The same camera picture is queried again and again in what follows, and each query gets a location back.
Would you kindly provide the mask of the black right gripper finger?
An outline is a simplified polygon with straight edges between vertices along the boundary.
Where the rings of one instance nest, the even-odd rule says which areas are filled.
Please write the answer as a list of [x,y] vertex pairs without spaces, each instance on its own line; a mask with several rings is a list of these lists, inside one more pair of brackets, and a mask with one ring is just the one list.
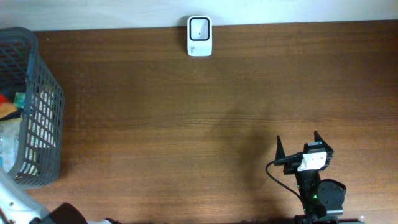
[[276,142],[276,153],[275,153],[275,159],[283,159],[285,158],[285,152],[284,152],[284,148],[282,145],[282,141],[280,136],[277,136],[277,142]]
[[330,146],[323,140],[318,131],[314,131],[314,141],[321,142],[325,149],[330,149]]

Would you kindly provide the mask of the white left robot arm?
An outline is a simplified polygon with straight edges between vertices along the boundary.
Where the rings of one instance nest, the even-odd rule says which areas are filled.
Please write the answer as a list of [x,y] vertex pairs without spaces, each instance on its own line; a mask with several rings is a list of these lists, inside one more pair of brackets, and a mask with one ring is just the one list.
[[88,220],[69,203],[63,203],[50,211],[1,170],[1,224],[121,224],[121,222],[111,218]]

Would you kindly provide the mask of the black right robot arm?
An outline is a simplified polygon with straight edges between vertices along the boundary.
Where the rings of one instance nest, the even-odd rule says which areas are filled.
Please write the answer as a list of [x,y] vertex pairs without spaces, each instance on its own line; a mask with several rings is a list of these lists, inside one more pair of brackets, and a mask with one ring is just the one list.
[[[287,156],[280,136],[276,140],[275,159],[266,166],[266,174],[277,184],[298,197],[303,214],[294,216],[294,223],[361,223],[358,219],[341,219],[344,213],[346,186],[332,179],[321,179],[333,158],[334,150],[317,131],[314,140],[303,146],[303,151]],[[286,186],[269,172],[269,167],[283,166],[284,175],[294,175],[298,192]]]

